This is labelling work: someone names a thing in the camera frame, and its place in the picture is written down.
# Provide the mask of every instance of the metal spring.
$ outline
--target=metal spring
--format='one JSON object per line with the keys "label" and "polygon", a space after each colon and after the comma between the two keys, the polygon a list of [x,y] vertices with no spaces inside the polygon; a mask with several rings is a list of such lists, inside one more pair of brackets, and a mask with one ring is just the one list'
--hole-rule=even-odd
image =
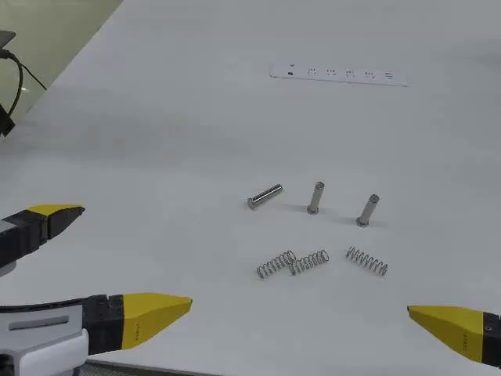
{"label": "metal spring", "polygon": [[299,260],[292,262],[289,265],[289,270],[293,276],[298,273],[304,272],[307,269],[314,268],[320,264],[325,264],[329,261],[329,255],[325,249],[312,253],[306,257],[300,258]]}
{"label": "metal spring", "polygon": [[264,280],[265,277],[271,276],[294,261],[296,261],[296,255],[292,251],[287,251],[258,266],[256,271],[261,279]]}
{"label": "metal spring", "polygon": [[346,258],[350,259],[355,264],[359,264],[362,268],[367,268],[380,276],[384,276],[388,271],[388,264],[385,264],[373,256],[367,255],[359,249],[355,249],[353,246],[346,252]]}

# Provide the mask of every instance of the power socket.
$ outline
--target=power socket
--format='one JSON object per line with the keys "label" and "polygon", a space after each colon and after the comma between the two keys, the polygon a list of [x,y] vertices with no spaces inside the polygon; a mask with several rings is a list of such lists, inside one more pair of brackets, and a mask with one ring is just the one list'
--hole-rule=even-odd
{"label": "power socket", "polygon": [[274,78],[407,86],[405,76],[389,70],[337,69],[306,64],[275,63],[269,75]]}

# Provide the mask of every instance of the metal part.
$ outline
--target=metal part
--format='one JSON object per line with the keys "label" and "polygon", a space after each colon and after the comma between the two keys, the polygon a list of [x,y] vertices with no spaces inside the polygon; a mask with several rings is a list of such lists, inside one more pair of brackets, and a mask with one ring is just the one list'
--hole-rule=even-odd
{"label": "metal part", "polygon": [[377,203],[379,202],[379,196],[373,194],[369,197],[366,206],[364,207],[362,214],[357,218],[357,225],[360,227],[367,227],[369,225],[369,218],[373,214]]}
{"label": "metal part", "polygon": [[306,208],[306,211],[310,214],[318,214],[319,212],[319,204],[320,204],[320,198],[322,198],[322,193],[323,193],[323,188],[326,185],[322,182],[317,182],[315,184],[315,190],[313,191],[312,195],[312,201],[310,202],[310,205]]}
{"label": "metal part", "polygon": [[272,258],[270,261],[265,262],[263,265],[258,266],[256,271],[262,280],[276,273],[278,270],[290,265],[296,261],[296,255],[292,251],[281,253],[280,255]]}
{"label": "metal part", "polygon": [[359,264],[362,268],[367,268],[375,274],[384,276],[388,270],[388,264],[367,255],[365,252],[351,246],[346,252],[346,258],[350,259],[353,263]]}
{"label": "metal part", "polygon": [[327,254],[326,250],[323,249],[306,257],[300,258],[295,262],[292,262],[289,265],[289,270],[292,275],[295,276],[296,274],[304,272],[305,270],[312,269],[320,264],[325,264],[328,261],[329,255]]}
{"label": "metal part", "polygon": [[264,202],[266,202],[270,198],[276,196],[277,194],[279,194],[282,191],[283,191],[282,186],[280,184],[276,184],[276,185],[272,186],[269,190],[261,192],[260,194],[254,196],[254,197],[248,198],[247,205],[249,205],[249,208],[254,210],[259,205],[263,204]]}

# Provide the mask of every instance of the white tabletop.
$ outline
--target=white tabletop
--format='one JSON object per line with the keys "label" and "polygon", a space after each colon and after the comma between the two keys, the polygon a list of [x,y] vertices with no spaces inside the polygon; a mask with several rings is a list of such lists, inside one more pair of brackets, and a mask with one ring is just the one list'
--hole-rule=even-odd
{"label": "white tabletop", "polygon": [[[0,145],[4,216],[87,208],[3,277],[2,303],[193,298],[146,344],[98,357],[140,366],[497,374],[405,308],[501,312],[500,13],[494,0],[124,1]],[[409,87],[270,78],[284,61],[397,70]],[[284,193],[246,207],[274,183]],[[350,244],[387,276],[346,262]],[[255,273],[321,248],[330,262],[308,273]]]}

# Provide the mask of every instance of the metal pin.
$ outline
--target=metal pin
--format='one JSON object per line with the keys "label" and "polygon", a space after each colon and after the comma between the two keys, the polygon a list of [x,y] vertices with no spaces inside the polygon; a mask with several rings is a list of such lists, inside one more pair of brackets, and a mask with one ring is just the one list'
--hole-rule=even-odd
{"label": "metal pin", "polygon": [[306,211],[310,214],[318,214],[319,212],[319,204],[320,204],[320,198],[322,198],[322,193],[323,193],[323,188],[326,185],[322,182],[317,182],[315,184],[315,190],[313,191],[312,195],[312,201],[310,202],[310,205],[306,208]]}
{"label": "metal pin", "polygon": [[379,196],[377,196],[376,194],[373,194],[369,197],[369,201],[367,201],[362,214],[357,218],[357,225],[359,225],[360,227],[367,227],[369,225],[369,218],[373,214],[378,201]]}
{"label": "metal pin", "polygon": [[275,186],[272,186],[269,190],[261,192],[260,194],[254,197],[247,198],[247,205],[249,205],[249,208],[254,210],[259,205],[263,204],[264,202],[276,196],[282,191],[283,191],[282,186],[280,184],[276,184]]}

